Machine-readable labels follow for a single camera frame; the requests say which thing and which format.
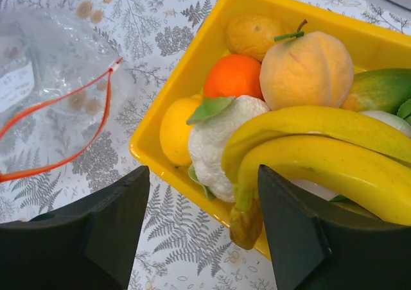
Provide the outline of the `fake orange peach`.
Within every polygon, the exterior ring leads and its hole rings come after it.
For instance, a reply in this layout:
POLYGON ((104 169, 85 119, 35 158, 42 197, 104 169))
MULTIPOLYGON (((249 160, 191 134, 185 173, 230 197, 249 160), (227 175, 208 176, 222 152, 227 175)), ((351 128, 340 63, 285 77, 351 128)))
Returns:
POLYGON ((347 48, 327 33, 304 33, 307 22, 294 33, 275 37, 261 63, 261 92, 271 110, 301 105, 338 108, 351 90, 354 65, 347 48))

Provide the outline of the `fake white radish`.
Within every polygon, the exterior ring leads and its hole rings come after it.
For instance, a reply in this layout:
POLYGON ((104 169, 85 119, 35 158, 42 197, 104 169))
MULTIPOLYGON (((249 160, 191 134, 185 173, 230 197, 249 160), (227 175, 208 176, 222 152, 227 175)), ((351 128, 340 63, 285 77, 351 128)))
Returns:
MULTIPOLYGON (((384 112, 382 110, 368 110, 360 112, 363 115, 367 115, 379 121, 382 121, 391 127, 399 130, 400 132, 404 133, 406 136, 410 137, 410 125, 402 118, 390 114, 388 112, 384 112)), ((327 189, 321 185, 316 183, 300 180, 300 179, 293 179, 291 180, 296 186, 316 195, 319 196, 327 201, 334 201, 334 202, 352 202, 349 198, 338 194, 335 191, 327 189)))

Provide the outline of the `fake yellow banana bunch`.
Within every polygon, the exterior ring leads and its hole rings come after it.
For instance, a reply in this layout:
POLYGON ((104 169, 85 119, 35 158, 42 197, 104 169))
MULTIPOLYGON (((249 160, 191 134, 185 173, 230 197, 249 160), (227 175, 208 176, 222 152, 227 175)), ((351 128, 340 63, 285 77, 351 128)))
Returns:
POLYGON ((231 239, 246 250, 263 228, 260 165, 342 194, 384 221, 410 224, 410 137, 378 119, 301 106, 240 126, 223 150, 221 166, 234 187, 231 239))

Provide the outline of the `clear zip top bag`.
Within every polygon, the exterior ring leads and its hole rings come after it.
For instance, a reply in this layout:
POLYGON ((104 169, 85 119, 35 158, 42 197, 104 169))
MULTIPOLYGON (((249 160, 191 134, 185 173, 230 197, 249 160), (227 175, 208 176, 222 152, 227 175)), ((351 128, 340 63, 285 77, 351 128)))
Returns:
POLYGON ((133 89, 124 59, 86 21, 63 10, 3 10, 1 181, 74 160, 133 89))

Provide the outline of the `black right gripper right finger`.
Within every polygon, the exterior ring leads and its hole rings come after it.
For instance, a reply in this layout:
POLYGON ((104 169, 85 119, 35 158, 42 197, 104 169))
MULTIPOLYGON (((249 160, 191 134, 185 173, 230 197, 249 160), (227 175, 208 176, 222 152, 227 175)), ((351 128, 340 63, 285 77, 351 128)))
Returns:
POLYGON ((278 289, 410 289, 410 227, 365 217, 258 169, 278 289))

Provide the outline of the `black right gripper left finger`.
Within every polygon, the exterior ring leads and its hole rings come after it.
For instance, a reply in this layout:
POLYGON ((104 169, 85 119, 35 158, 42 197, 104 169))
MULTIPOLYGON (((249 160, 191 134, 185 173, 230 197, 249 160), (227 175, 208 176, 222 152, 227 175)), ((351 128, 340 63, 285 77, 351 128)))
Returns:
POLYGON ((1 289, 127 289, 149 192, 140 166, 59 209, 1 224, 1 289))

